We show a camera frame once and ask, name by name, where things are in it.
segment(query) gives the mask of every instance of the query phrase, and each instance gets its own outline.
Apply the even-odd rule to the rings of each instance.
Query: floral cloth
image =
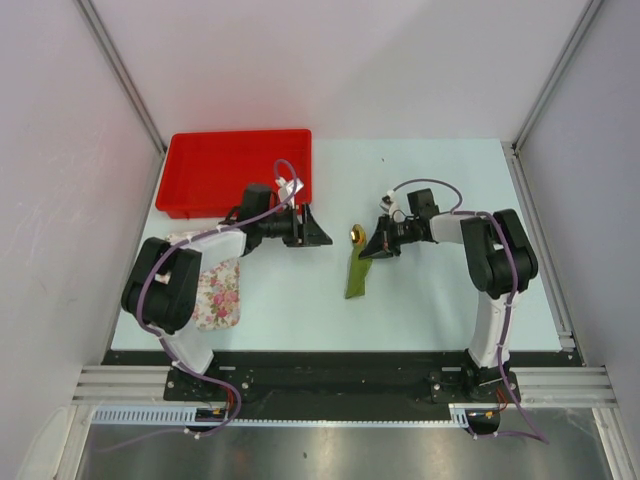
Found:
[[[167,241],[176,243],[200,232],[172,233]],[[219,263],[200,273],[196,306],[191,320],[200,330],[233,327],[240,321],[240,264],[237,258]]]

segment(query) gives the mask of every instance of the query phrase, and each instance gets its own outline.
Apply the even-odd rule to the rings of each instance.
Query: aluminum frame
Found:
[[[147,134],[158,152],[163,154],[166,146],[160,133],[92,1],[74,1]],[[545,289],[552,303],[561,344],[566,350],[579,347],[579,342],[576,345],[573,340],[574,330],[569,308],[562,295],[560,281],[553,267],[540,219],[517,152],[524,145],[529,133],[551,100],[603,4],[604,0],[591,0],[587,4],[517,137],[505,149],[507,163],[523,207],[525,222],[533,237],[534,248],[547,272]],[[580,353],[584,359],[585,352]],[[161,405],[162,408],[184,408],[192,405],[162,400],[167,371],[168,367],[86,367],[81,374],[73,398],[71,408],[74,409],[74,418],[56,479],[75,478],[96,408],[103,405],[138,405],[149,408],[154,408],[154,405],[156,407]],[[598,422],[602,444],[614,478],[636,478],[638,466],[635,465],[627,448],[623,422],[604,368],[514,368],[513,371],[519,376],[523,404],[526,408],[593,408],[594,418]],[[451,405],[451,407],[462,408],[464,405]]]

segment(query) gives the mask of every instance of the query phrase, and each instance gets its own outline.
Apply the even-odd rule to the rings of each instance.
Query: red tray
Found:
[[[273,163],[288,160],[300,180],[299,203],[311,202],[311,131],[178,133],[171,139],[156,208],[171,218],[224,217],[250,183],[276,189]],[[291,174],[280,166],[280,175]]]

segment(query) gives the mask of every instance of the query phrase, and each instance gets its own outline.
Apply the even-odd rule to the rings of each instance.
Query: black bracket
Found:
[[[518,378],[513,372],[507,374],[509,388],[515,394],[518,401],[520,387]],[[464,375],[461,370],[439,370],[429,372],[431,385],[431,400],[433,403],[497,403],[497,392],[500,390],[504,398],[509,400],[511,396],[502,380],[479,385],[469,390],[465,386]]]

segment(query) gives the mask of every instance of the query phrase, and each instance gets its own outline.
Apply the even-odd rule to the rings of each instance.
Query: purple cable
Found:
[[[504,371],[504,365],[502,364],[502,349],[503,349],[504,342],[507,340],[507,335],[509,334],[509,326],[511,325],[511,312],[513,308],[512,302],[516,294],[518,293],[518,271],[516,269],[516,262],[513,259],[513,253],[509,248],[509,244],[507,243],[507,239],[504,235],[504,232],[502,231],[502,228],[500,227],[500,224],[494,218],[494,216],[491,215],[489,212],[471,212],[471,211],[457,212],[456,211],[452,213],[454,215],[473,215],[473,216],[479,216],[479,217],[484,217],[488,219],[493,225],[494,229],[496,230],[496,233],[498,234],[498,238],[500,238],[500,243],[502,244],[504,248],[504,252],[507,255],[507,260],[509,261],[509,267],[511,269],[511,276],[513,278],[513,286],[511,287],[511,292],[507,297],[507,303],[506,303],[505,315],[504,315],[504,325],[502,327],[502,332],[500,333],[500,341],[498,343],[498,348],[496,350],[496,354],[497,354],[496,356],[498,359],[498,368],[500,370],[500,376],[502,377],[502,382],[504,383],[507,392],[509,392],[509,396],[511,397],[511,400],[513,401],[514,405],[520,412],[520,415],[522,415],[522,418],[524,418],[524,421],[527,422],[527,425],[529,425],[529,428],[531,428],[531,430],[534,431],[533,434],[528,432],[506,431],[506,432],[497,432],[495,434],[488,434],[488,435],[477,435],[471,429],[471,427],[469,427],[469,432],[474,436],[474,438],[528,437],[528,438],[533,438],[535,440],[538,440],[546,445],[549,445],[549,439],[536,426],[536,424],[533,422],[533,419],[529,416],[529,414],[520,404],[520,401],[516,397],[515,393],[511,390],[509,385],[509,379],[507,377],[507,374]]]
[[[156,437],[158,435],[164,435],[165,433],[178,433],[178,432],[184,432],[184,429],[175,427],[175,428],[165,428],[162,430],[154,430],[153,432],[140,435],[139,437],[131,438],[129,440],[125,440],[124,442],[116,443],[115,445],[111,445],[110,447],[94,448],[92,450],[96,453],[110,453],[115,450],[128,447],[129,445],[142,442],[144,440],[147,440],[148,438]]]
[[[399,189],[401,189],[402,187],[404,187],[405,185],[411,185],[412,183],[419,183],[419,182],[437,183],[438,185],[443,185],[443,186],[447,187],[448,189],[453,190],[456,193],[456,195],[458,196],[458,203],[456,203],[453,206],[453,208],[451,210],[449,210],[449,213],[455,212],[462,205],[462,192],[460,192],[460,190],[458,190],[456,187],[454,187],[450,183],[447,183],[447,182],[445,182],[443,180],[437,180],[435,178],[414,178],[413,180],[407,180],[406,182],[402,182],[400,185],[397,185],[393,189],[393,191],[396,192]]]
[[[238,392],[238,390],[228,382],[224,382],[222,380],[218,380],[218,379],[212,378],[212,377],[207,377],[206,375],[202,375],[200,373],[197,373],[197,372],[191,370],[186,365],[182,364],[180,362],[180,360],[176,357],[175,353],[173,353],[171,348],[169,348],[169,345],[167,345],[165,340],[160,338],[161,337],[161,333],[158,330],[156,330],[155,328],[150,327],[150,326],[148,326],[148,325],[146,325],[144,323],[144,321],[142,319],[142,310],[143,310],[143,306],[144,306],[144,299],[145,299],[145,297],[147,295],[147,292],[149,291],[149,287],[151,286],[151,282],[153,282],[155,280],[156,274],[158,273],[158,271],[160,270],[160,268],[162,267],[164,262],[166,262],[167,259],[169,257],[171,257],[171,255],[176,250],[178,250],[179,248],[182,248],[185,245],[188,245],[189,243],[197,242],[198,240],[202,240],[204,238],[210,237],[212,235],[216,235],[218,233],[222,233],[222,232],[226,232],[226,231],[229,231],[229,230],[237,229],[237,228],[243,227],[245,225],[248,225],[250,223],[257,222],[258,220],[262,220],[263,218],[265,218],[265,217],[271,215],[272,213],[276,212],[281,207],[287,205],[289,203],[289,201],[292,200],[294,198],[295,194],[296,194],[296,190],[297,190],[297,187],[298,187],[298,176],[296,174],[295,169],[293,168],[293,165],[291,165],[287,160],[284,160],[284,159],[280,158],[280,159],[276,160],[275,163],[273,164],[273,173],[274,173],[276,178],[279,178],[278,166],[280,164],[285,165],[289,169],[289,171],[291,172],[291,175],[293,177],[293,191],[291,192],[290,195],[287,196],[287,198],[285,198],[282,202],[280,202],[275,207],[267,210],[266,212],[261,213],[260,215],[256,215],[255,217],[249,218],[247,220],[243,220],[243,221],[235,223],[233,225],[225,225],[225,226],[222,226],[220,228],[215,228],[213,230],[208,230],[206,232],[199,233],[198,235],[195,235],[191,239],[191,241],[182,240],[182,241],[172,245],[158,259],[158,261],[153,266],[153,268],[151,268],[151,271],[149,272],[149,275],[145,279],[144,284],[142,285],[142,289],[140,290],[140,297],[138,298],[138,304],[136,305],[136,315],[135,315],[135,319],[138,322],[138,325],[140,325],[140,328],[142,328],[145,332],[151,333],[152,335],[155,335],[156,337],[159,338],[160,345],[162,345],[162,348],[164,349],[165,353],[169,356],[169,358],[172,360],[172,362],[176,364],[175,365],[176,367],[180,368],[185,373],[188,373],[189,375],[191,375],[191,376],[193,376],[193,377],[195,377],[195,378],[197,378],[199,380],[202,380],[204,382],[213,383],[213,384],[216,384],[216,385],[220,385],[220,386],[222,386],[222,387],[224,387],[226,389],[231,390],[231,392],[233,393],[233,395],[235,396],[235,398],[236,398],[236,400],[238,402],[237,405],[236,405],[236,408],[233,410],[233,413],[231,415],[229,415],[229,417],[226,420],[224,420],[222,423],[220,423],[220,425],[216,426],[213,430],[210,430],[208,432],[200,432],[200,437],[209,437],[211,435],[214,435],[217,432],[219,432],[221,429],[226,427],[233,420],[236,419],[236,417],[240,413],[240,409],[242,407],[242,397],[240,395],[240,392]],[[119,443],[117,445],[113,445],[111,447],[99,449],[99,450],[96,450],[96,451],[103,452],[103,453],[104,452],[112,452],[112,451],[117,450],[119,448],[132,445],[132,444],[137,443],[137,442],[142,441],[142,440],[146,440],[147,438],[155,437],[156,435],[161,435],[161,434],[164,434],[164,433],[182,432],[182,431],[183,430],[178,429],[178,428],[168,428],[168,429],[164,429],[164,430],[158,430],[158,431],[151,432],[151,433],[148,433],[146,435],[143,435],[143,436],[140,436],[140,437],[137,437],[137,438],[133,438],[131,440],[127,440],[126,442],[122,442],[122,443]]]

